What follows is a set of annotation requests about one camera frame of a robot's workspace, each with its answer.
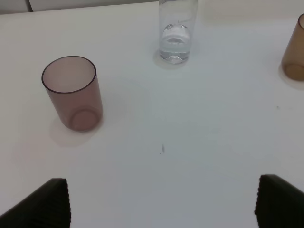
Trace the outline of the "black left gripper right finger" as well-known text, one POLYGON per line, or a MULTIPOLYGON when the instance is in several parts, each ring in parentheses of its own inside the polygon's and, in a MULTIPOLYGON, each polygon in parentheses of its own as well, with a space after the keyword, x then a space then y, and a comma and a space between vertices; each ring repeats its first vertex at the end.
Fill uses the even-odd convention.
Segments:
POLYGON ((261 175, 254 213, 260 228, 302 228, 304 192, 277 175, 261 175))

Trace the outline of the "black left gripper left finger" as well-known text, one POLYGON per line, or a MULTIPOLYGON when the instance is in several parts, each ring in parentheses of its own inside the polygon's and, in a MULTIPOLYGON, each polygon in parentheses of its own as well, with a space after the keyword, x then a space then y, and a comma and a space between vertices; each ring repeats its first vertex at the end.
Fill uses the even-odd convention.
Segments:
POLYGON ((69 228, 67 180, 52 178, 0 216, 2 228, 69 228))

